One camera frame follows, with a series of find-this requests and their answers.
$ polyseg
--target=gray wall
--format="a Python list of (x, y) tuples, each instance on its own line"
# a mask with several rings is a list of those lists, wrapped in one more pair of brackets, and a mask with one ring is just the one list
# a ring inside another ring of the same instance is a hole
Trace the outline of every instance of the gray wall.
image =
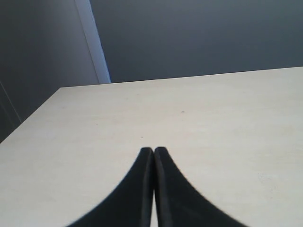
[(90, 0), (112, 82), (303, 66), (300, 0)]
[(60, 87), (97, 84), (74, 0), (1, 0), (0, 81), (21, 120)]

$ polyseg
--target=table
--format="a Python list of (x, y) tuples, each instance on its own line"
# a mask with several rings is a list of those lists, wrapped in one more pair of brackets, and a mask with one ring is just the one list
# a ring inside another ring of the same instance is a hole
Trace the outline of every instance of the table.
[(302, 86), (297, 67), (61, 88), (0, 144), (0, 226), (68, 225), (146, 146), (242, 223), (302, 226)]

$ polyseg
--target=table surface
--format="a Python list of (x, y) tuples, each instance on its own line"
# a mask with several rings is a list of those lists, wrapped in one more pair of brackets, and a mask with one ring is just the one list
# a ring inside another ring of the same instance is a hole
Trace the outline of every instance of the table surface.
[(68, 225), (146, 146), (244, 224), (303, 226), (302, 84), (298, 67), (61, 88), (0, 144), (0, 226)]

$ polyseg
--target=black object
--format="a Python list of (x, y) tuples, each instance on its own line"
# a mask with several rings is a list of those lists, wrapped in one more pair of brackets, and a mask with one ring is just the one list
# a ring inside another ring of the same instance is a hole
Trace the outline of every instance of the black object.
[(152, 213), (153, 151), (142, 148), (116, 189), (70, 227), (149, 227)]
[(244, 227), (191, 186), (166, 148), (156, 148), (154, 156), (159, 227)]

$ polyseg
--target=black tips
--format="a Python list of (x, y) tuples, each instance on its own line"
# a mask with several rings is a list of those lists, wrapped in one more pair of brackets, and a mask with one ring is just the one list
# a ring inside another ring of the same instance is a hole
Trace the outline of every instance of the black tips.
[(166, 148), (155, 150), (156, 206), (159, 227), (243, 227), (186, 180)]
[(142, 148), (122, 182), (70, 227), (149, 227), (155, 190), (159, 227), (244, 227), (185, 179), (166, 148)]
[(142, 148), (128, 174), (114, 191), (70, 227), (149, 227), (153, 165), (152, 149)]

